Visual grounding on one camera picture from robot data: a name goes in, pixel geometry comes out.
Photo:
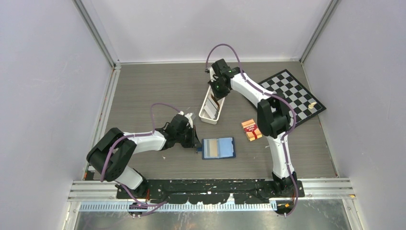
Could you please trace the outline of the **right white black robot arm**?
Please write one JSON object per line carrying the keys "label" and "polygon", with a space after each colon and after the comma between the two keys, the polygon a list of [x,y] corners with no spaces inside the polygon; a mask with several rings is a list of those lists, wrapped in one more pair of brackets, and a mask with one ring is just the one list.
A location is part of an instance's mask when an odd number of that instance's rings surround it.
{"label": "right white black robot arm", "polygon": [[229,67],[224,59],[206,67],[205,72],[209,74],[208,83],[216,100],[234,90],[255,105],[257,127],[271,151],[273,190],[278,196],[287,196],[297,181],[288,147],[288,134],[296,125],[293,108],[282,96],[263,88],[240,68]]}

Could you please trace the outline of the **blue card holder wallet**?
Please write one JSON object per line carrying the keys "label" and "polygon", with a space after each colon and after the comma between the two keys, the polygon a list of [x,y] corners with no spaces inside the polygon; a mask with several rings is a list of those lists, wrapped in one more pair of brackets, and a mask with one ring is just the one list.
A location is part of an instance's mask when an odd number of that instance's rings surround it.
{"label": "blue card holder wallet", "polygon": [[218,157],[217,158],[210,158],[208,156],[207,150],[207,143],[208,140],[213,138],[204,138],[202,139],[202,148],[197,149],[197,152],[202,154],[203,160],[217,160],[217,159],[229,159],[236,157],[236,147],[235,147],[235,139],[233,137],[226,137],[226,138],[216,138],[218,144]]}

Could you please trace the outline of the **white plastic tray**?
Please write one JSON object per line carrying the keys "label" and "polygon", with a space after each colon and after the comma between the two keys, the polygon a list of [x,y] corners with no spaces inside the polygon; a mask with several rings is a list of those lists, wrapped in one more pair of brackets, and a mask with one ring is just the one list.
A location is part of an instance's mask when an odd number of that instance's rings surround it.
{"label": "white plastic tray", "polygon": [[224,102],[225,98],[217,101],[214,99],[214,93],[209,86],[199,111],[200,120],[211,125],[216,125],[223,109]]}

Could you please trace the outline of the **gold credit card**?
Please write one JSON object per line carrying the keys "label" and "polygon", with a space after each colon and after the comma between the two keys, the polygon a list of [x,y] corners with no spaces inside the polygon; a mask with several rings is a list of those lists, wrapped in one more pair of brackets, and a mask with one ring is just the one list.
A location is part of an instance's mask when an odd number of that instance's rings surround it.
{"label": "gold credit card", "polygon": [[207,153],[210,158],[217,158],[218,157],[218,144],[217,139],[210,139],[207,143]]}
{"label": "gold credit card", "polygon": [[212,101],[213,101],[213,105],[215,106],[216,110],[219,110],[219,108],[220,108],[219,102],[215,98],[212,98]]}

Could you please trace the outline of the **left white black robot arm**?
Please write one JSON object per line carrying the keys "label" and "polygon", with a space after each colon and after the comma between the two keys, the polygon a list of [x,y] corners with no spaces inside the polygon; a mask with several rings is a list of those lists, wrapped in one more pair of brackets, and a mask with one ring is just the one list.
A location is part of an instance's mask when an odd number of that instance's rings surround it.
{"label": "left white black robot arm", "polygon": [[145,178],[128,166],[131,157],[146,151],[161,151],[179,143],[183,148],[201,147],[198,140],[193,113],[176,114],[164,127],[151,132],[128,133],[111,128],[89,151],[86,160],[101,178],[125,185],[135,198],[142,198],[147,192]]}

